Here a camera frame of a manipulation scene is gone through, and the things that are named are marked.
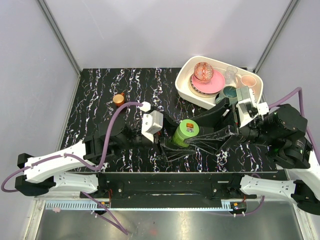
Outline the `green bottle cap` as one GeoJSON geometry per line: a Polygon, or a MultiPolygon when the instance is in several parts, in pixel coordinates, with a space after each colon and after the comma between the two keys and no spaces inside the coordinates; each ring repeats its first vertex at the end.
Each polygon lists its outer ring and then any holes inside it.
{"type": "Polygon", "coordinates": [[[191,119],[182,120],[177,128],[177,134],[183,140],[196,137],[199,131],[198,124],[191,119]]]}

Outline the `green pill bottle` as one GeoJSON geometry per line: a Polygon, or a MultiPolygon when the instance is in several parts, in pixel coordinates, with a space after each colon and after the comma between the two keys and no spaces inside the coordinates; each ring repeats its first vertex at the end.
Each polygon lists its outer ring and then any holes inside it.
{"type": "Polygon", "coordinates": [[[199,134],[198,124],[191,119],[182,120],[173,134],[172,142],[180,147],[188,147],[186,139],[196,137],[199,134]]]}

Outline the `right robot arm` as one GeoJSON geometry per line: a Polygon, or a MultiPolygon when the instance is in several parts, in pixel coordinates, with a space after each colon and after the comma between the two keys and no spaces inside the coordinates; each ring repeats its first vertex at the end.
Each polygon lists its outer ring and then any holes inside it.
{"type": "Polygon", "coordinates": [[[295,203],[304,212],[320,213],[320,166],[301,111],[283,104],[273,112],[259,113],[255,106],[231,105],[223,99],[194,121],[199,134],[187,138],[186,144],[213,155],[235,145],[265,146],[268,160],[298,176],[297,180],[283,181],[235,173],[224,185],[222,196],[275,197],[295,203]]]}

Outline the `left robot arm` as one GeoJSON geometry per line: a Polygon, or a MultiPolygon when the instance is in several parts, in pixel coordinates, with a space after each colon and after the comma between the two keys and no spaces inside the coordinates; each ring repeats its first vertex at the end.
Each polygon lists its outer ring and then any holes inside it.
{"type": "Polygon", "coordinates": [[[152,149],[167,162],[193,155],[192,147],[174,142],[178,128],[172,118],[156,110],[143,114],[141,128],[129,127],[123,114],[113,115],[95,134],[70,147],[38,157],[21,153],[14,189],[28,197],[79,191],[103,198],[108,186],[97,173],[125,150],[152,149]]]}

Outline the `cream striped plate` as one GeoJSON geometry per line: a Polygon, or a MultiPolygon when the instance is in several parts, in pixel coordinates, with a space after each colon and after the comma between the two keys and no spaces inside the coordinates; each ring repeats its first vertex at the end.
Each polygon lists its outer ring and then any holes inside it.
{"type": "Polygon", "coordinates": [[[199,91],[193,84],[193,75],[191,75],[189,78],[188,87],[193,94],[195,94],[198,97],[202,97],[202,98],[213,98],[213,97],[217,96],[219,93],[219,92],[216,92],[213,94],[208,94],[208,93],[204,93],[202,91],[199,91]]]}

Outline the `teal ceramic mug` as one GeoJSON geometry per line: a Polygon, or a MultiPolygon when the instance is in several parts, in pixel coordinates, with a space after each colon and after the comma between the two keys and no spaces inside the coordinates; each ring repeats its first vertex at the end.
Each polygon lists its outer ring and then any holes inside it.
{"type": "Polygon", "coordinates": [[[238,102],[237,88],[232,85],[225,86],[215,98],[215,104],[217,105],[222,99],[229,99],[229,104],[233,105],[238,102]]]}

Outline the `pink plate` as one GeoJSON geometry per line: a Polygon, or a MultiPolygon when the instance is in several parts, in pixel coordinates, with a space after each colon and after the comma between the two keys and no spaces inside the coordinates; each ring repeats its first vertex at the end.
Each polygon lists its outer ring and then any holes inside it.
{"type": "Polygon", "coordinates": [[[214,94],[220,92],[224,88],[225,78],[219,71],[214,69],[213,78],[209,82],[200,83],[193,75],[192,83],[199,91],[206,94],[214,94]]]}

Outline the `white rectangular tub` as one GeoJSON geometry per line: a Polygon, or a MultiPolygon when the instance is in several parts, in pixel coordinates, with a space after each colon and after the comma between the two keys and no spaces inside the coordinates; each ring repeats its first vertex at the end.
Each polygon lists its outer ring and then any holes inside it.
{"type": "Polygon", "coordinates": [[[180,97],[204,109],[215,106],[219,92],[227,86],[225,72],[230,64],[205,56],[191,57],[181,68],[175,80],[175,88],[180,97]],[[193,75],[195,66],[205,62],[212,66],[213,76],[210,82],[200,83],[193,75]]]}

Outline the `patterned red bowl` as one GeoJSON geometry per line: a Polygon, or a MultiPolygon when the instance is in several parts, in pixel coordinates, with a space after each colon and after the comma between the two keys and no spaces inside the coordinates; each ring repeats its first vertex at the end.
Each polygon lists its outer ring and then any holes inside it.
{"type": "Polygon", "coordinates": [[[208,83],[214,76],[214,69],[207,62],[199,62],[194,66],[193,75],[200,83],[208,83]]]}

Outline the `clear glass cup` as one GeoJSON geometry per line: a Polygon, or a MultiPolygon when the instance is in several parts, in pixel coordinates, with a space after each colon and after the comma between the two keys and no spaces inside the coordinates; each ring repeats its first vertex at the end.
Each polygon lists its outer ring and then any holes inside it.
{"type": "Polygon", "coordinates": [[[237,73],[238,68],[235,66],[228,66],[224,73],[224,79],[226,85],[236,85],[237,84],[237,73]]]}

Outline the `pink mug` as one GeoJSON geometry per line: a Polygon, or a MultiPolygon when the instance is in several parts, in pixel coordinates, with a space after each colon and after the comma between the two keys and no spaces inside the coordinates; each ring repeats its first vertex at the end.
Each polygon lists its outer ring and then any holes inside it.
{"type": "Polygon", "coordinates": [[[237,87],[249,87],[250,89],[254,90],[257,84],[257,80],[251,75],[236,75],[237,80],[237,87]]]}

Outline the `small orange cup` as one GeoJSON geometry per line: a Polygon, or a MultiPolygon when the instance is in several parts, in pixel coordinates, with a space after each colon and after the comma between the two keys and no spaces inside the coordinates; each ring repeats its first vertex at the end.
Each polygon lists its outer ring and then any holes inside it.
{"type": "Polygon", "coordinates": [[[117,108],[121,107],[125,103],[125,93],[119,93],[113,96],[112,98],[113,103],[117,108]]]}

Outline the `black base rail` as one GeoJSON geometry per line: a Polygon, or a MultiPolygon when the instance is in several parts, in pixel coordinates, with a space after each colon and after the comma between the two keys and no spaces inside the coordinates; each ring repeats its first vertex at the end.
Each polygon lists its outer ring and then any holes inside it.
{"type": "Polygon", "coordinates": [[[98,173],[94,199],[136,196],[201,196],[206,199],[255,199],[240,191],[240,173],[98,173]]]}

